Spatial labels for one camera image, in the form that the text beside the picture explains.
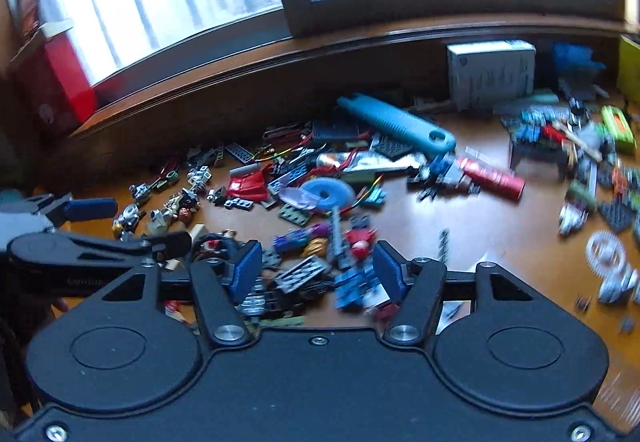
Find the red bottle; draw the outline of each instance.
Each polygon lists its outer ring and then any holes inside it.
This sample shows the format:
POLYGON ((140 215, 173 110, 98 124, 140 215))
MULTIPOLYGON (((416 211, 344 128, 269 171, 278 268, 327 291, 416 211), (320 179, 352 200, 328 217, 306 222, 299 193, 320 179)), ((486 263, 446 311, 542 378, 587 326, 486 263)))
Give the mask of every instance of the red bottle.
POLYGON ((525 184, 522 178, 492 168, 474 158, 460 157, 457 162, 473 183, 508 200, 520 200, 525 184))

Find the gold piece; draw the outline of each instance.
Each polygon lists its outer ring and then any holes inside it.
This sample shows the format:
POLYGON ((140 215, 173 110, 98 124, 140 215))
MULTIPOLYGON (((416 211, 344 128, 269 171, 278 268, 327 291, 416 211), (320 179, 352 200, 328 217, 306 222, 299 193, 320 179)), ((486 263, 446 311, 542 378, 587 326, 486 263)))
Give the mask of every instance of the gold piece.
POLYGON ((326 256, 326 245, 329 243, 329 240, 325 237, 316 237, 313 238, 305 247, 305 250, 302 251, 300 257, 309 257, 311 255, 316 255, 318 257, 326 256))

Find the red box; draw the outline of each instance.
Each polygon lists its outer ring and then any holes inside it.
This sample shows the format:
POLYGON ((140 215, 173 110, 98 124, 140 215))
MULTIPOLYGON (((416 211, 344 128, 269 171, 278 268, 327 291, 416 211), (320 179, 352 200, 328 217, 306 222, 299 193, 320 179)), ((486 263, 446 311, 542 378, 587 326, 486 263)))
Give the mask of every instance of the red box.
POLYGON ((10 64, 36 125, 49 138, 69 135, 97 109, 94 88, 66 33, 69 28, 64 22, 42 25, 10 64))

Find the blue foam ring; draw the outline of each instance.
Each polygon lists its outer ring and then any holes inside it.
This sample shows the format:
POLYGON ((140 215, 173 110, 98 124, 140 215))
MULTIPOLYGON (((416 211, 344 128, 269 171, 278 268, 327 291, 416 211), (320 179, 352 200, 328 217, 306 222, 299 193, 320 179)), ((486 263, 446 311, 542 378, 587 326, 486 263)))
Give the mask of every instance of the blue foam ring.
POLYGON ((335 178, 314 178, 302 184, 300 188, 320 198, 316 207, 318 211, 330 211, 336 205, 344 209, 356 199, 351 186, 335 178))

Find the window sill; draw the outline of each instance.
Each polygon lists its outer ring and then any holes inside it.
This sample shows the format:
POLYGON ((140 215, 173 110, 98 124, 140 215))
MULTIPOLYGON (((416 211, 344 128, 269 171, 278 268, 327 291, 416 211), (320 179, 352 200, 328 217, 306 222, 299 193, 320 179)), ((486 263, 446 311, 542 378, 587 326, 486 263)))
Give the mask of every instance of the window sill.
POLYGON ((637 31, 631 25, 619 22, 572 16, 481 14, 419 18, 350 28, 308 38, 290 38, 224 57, 137 91, 98 110, 70 138, 91 135, 115 122, 193 90, 291 62, 403 41, 456 37, 482 39, 489 32, 495 36, 524 30, 542 34, 571 33, 607 37, 637 31))

